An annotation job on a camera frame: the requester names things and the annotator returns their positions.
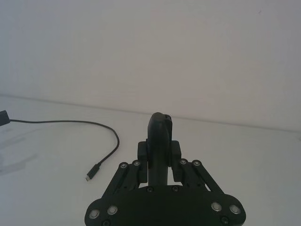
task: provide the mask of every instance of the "white wall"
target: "white wall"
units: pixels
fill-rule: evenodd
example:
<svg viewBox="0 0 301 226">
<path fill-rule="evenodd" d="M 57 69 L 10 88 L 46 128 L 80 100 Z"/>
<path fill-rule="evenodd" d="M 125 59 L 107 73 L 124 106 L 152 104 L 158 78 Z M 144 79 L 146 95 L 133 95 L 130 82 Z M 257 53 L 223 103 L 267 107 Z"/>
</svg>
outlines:
<svg viewBox="0 0 301 226">
<path fill-rule="evenodd" d="M 301 130 L 299 0 L 0 3 L 0 94 Z"/>
</svg>

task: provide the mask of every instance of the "black device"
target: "black device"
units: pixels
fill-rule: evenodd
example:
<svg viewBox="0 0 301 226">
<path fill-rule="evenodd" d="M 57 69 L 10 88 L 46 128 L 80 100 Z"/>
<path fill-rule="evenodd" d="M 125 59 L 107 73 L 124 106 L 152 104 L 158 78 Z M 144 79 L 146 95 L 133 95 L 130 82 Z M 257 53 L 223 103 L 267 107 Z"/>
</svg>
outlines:
<svg viewBox="0 0 301 226">
<path fill-rule="evenodd" d="M 167 185 L 168 167 L 182 186 Z M 182 158 L 171 117 L 161 113 L 152 115 L 137 160 L 119 164 L 85 214 L 86 226 L 241 226 L 245 220 L 239 200 L 225 194 L 199 160 Z"/>
</svg>

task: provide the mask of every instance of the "white table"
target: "white table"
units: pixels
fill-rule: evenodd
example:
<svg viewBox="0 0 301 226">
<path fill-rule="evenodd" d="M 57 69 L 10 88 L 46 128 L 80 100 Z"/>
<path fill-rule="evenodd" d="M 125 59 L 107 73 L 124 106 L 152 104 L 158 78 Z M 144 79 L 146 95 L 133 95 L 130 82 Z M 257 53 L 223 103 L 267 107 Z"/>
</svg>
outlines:
<svg viewBox="0 0 301 226">
<path fill-rule="evenodd" d="M 14 119 L 97 121 L 112 126 L 121 141 L 87 182 L 86 173 L 116 144 L 108 130 L 78 123 L 0 127 L 1 226 L 83 226 L 88 205 L 102 196 L 118 164 L 137 158 L 150 118 L 11 97 L 0 97 L 0 110 Z M 177 118 L 173 123 L 182 156 L 200 159 L 223 191 L 242 202 L 245 226 L 300 225 L 301 134 Z"/>
</svg>

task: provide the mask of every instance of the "white surface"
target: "white surface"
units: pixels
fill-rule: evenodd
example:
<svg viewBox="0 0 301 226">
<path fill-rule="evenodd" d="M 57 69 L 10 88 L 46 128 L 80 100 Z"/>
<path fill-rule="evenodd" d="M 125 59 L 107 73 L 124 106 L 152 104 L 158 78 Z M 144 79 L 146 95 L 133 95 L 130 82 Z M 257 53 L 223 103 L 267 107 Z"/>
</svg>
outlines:
<svg viewBox="0 0 301 226">
<path fill-rule="evenodd" d="M 0 3 L 0 93 L 301 131 L 300 0 Z"/>
<path fill-rule="evenodd" d="M 0 127 L 0 225 L 82 226 L 118 164 L 136 158 L 150 115 L 0 97 L 0 109 L 24 120 L 92 120 L 116 129 L 118 152 L 93 180 L 84 177 L 114 146 L 98 126 L 21 124 Z M 182 155 L 200 159 L 247 212 L 245 226 L 299 225 L 301 134 L 173 118 Z"/>
</svg>

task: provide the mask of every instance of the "black plastic part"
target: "black plastic part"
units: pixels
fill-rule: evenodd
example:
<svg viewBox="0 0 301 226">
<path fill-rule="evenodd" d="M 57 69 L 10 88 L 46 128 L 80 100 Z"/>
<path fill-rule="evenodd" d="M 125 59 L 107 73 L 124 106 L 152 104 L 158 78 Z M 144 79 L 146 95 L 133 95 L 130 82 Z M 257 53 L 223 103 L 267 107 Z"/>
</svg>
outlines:
<svg viewBox="0 0 301 226">
<path fill-rule="evenodd" d="M 172 122 L 169 115 L 154 113 L 148 125 L 147 154 L 149 185 L 167 185 Z"/>
<path fill-rule="evenodd" d="M 229 219 L 229 226 L 241 226 L 246 213 L 241 203 L 231 195 L 201 191 L 197 188 L 177 186 L 153 186 L 138 188 L 112 196 L 103 197 L 91 203 L 85 215 L 87 226 L 99 226 L 109 220 L 112 226 L 221 226 L 221 218 Z M 213 202 L 222 206 L 219 212 L 211 208 Z M 110 206 L 118 212 L 107 214 Z M 229 206 L 236 205 L 240 214 L 234 214 Z M 91 210 L 99 210 L 96 219 L 90 219 Z"/>
<path fill-rule="evenodd" d="M 101 199 L 90 204 L 85 215 L 87 226 L 241 226 L 246 212 L 235 197 L 224 194 L 201 161 L 182 159 L 180 144 L 171 141 L 171 118 L 153 114 L 146 142 L 138 143 L 138 160 L 122 162 Z M 171 166 L 174 181 L 183 186 L 167 185 L 167 167 Z M 149 186 L 139 188 L 140 183 Z M 218 202 L 222 209 L 211 207 Z M 107 209 L 116 206 L 116 214 Z M 239 214 L 230 210 L 240 209 Z M 101 214 L 89 218 L 91 210 Z"/>
<path fill-rule="evenodd" d="M 10 119 L 8 113 L 6 111 L 0 112 L 0 126 L 6 125 L 10 123 Z"/>
</svg>

